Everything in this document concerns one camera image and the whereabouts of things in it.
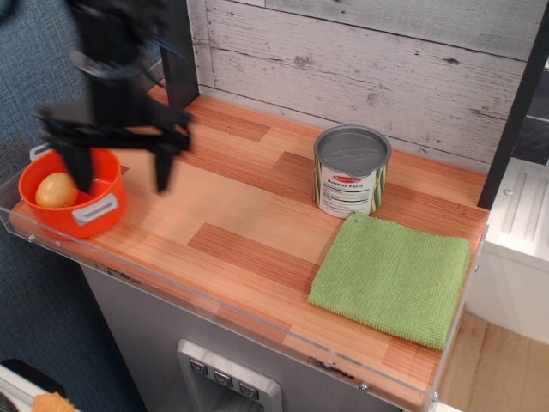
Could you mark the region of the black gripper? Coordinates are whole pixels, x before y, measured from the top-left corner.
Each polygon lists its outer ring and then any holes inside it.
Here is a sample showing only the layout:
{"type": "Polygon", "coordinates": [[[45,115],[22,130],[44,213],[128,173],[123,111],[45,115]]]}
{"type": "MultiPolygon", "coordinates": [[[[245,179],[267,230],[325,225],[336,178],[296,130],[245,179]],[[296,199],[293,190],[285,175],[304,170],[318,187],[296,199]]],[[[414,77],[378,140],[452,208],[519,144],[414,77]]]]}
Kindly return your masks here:
{"type": "Polygon", "coordinates": [[[93,148],[139,148],[154,153],[157,192],[166,190],[174,156],[190,148],[190,115],[152,99],[137,77],[85,79],[84,97],[36,112],[77,188],[91,190],[93,148]]]}

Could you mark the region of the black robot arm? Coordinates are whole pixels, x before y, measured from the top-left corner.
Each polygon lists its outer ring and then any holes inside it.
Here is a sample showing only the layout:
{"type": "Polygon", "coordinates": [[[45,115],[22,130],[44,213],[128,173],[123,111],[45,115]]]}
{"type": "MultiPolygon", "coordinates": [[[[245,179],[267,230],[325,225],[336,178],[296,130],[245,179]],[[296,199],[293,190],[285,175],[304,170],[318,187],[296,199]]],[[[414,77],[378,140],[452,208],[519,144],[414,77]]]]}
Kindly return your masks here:
{"type": "Polygon", "coordinates": [[[153,30],[161,3],[70,1],[68,6],[80,36],[71,59],[87,80],[87,98],[38,110],[45,141],[81,191],[91,190],[94,148],[151,152],[157,190],[164,191],[174,157],[190,147],[192,117],[152,99],[141,85],[146,41],[181,54],[153,30]]]}

